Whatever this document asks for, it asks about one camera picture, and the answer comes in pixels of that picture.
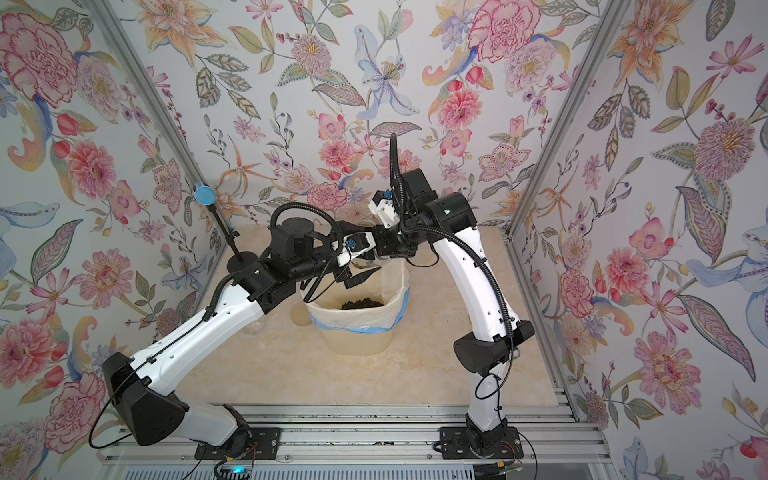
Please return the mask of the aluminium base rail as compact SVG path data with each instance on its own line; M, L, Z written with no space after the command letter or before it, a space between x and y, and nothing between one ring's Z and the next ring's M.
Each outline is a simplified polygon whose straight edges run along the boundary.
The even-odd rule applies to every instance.
M604 435L574 415L562 389L554 406L506 406L524 449L516 477L545 479L556 469L584 468L592 479L615 479ZM254 427L281 431L272 465L439 465L433 449L442 427L463 425L463 406L258 405L237 410Z

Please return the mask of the beige lid tea jar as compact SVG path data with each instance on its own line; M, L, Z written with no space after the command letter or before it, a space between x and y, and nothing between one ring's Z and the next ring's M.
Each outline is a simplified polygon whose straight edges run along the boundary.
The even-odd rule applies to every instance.
M384 260L381 260L379 258L373 257L373 258L364 258L363 256L357 257L352 260L351 265L354 266L357 270L369 270L373 268L380 268L385 264Z

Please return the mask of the aluminium corner post left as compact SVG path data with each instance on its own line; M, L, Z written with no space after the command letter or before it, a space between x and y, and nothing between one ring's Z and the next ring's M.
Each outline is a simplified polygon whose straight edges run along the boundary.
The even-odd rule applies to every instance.
M114 50L114 55L126 71L127 78L134 84L145 102L153 124L177 155L184 173L193 184L197 182L207 184L187 142L168 113L163 95L152 82L145 65L120 25L110 2L88 0L84 2L84 5L95 24L102 31L106 42Z

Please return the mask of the aluminium corner post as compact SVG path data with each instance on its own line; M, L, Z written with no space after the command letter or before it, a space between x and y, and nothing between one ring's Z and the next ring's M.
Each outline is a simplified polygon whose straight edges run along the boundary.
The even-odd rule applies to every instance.
M152 82L145 65L120 25L110 2L88 0L84 2L84 5L95 24L102 31L106 42L114 50L114 55L126 71L127 78L134 84L145 102L153 124L177 155L184 173L193 184L197 182L207 184L187 142L168 113L163 95Z
M590 85L605 58L611 42L619 32L623 17L630 7L629 1L607 1L606 10L596 24L596 32L590 41L586 54L580 64L579 74L568 91L562 108L554 118L554 123L541 154L534 164L532 174L523 191L520 204L512 216L507 238L512 239L524 229L524 221L529 213L537 191L543 183L547 171L555 161L555 156L562 142L566 139L579 108L587 97Z

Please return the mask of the black round-base stand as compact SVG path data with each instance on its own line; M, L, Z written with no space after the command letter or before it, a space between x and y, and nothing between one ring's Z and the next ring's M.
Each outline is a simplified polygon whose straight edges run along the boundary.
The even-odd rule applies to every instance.
M222 233L224 242L229 247L232 255L227 261L226 267L229 273L245 269L258 260L258 255L251 251L241 250L236 244L239 233L228 225L221 216L222 210L218 202L216 191L204 182L195 182L193 186L195 201L203 206L212 216L214 222Z

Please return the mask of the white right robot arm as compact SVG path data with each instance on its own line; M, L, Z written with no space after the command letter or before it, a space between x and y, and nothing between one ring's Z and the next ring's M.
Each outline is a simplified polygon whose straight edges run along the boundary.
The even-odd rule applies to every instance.
M448 268L464 302L471 330L453 344L470 375L471 399L462 427L443 427L434 449L445 460L520 459L518 430L502 413L502 390L516 348L534 333L518 318L492 272L469 201L458 192L438 195L419 169L400 169L397 137L389 139L386 192L372 200L380 257L413 257L428 244Z

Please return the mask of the aluminium corner post right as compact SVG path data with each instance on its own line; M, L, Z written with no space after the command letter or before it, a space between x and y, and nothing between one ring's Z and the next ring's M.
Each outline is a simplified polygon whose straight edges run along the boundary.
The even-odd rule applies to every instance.
M590 41L586 54L580 64L579 74L568 91L562 108L554 118L554 123L541 154L534 164L532 174L523 191L520 204L512 216L507 238L512 239L524 229L524 221L529 213L537 191L543 183L547 171L555 161L555 156L562 142L566 139L579 108L587 97L590 85L605 58L611 42L619 32L623 17L630 7L629 1L607 1L606 10L596 24L596 32Z

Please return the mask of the cream trash bin with liner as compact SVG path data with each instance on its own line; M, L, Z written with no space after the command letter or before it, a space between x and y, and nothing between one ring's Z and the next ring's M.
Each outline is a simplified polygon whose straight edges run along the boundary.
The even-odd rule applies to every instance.
M404 319L410 296L406 263L390 260L377 267L370 278L350 289L325 281L319 299L306 305L309 320L332 352L346 356L381 353Z

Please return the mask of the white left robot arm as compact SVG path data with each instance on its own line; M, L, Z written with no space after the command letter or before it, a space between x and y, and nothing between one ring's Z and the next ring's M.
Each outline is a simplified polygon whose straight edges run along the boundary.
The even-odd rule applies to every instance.
M215 349L246 326L262 319L306 282L314 292L334 274L348 278L358 257L371 258L386 229L398 222L388 201L369 205L379 225L339 221L306 203L290 202L272 213L269 247L244 267L222 278L208 305L166 338L132 357L116 353L103 364L108 405L115 408L140 446L170 437L187 438L239 457L255 435L231 406L182 399L178 384Z

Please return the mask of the clear glass tea jar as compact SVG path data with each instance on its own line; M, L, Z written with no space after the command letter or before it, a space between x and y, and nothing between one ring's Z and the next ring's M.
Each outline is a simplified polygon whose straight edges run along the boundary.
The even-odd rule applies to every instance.
M249 335L257 335L264 329L265 324L266 324L266 320L264 318L259 318L257 320L250 322L243 329L243 331Z

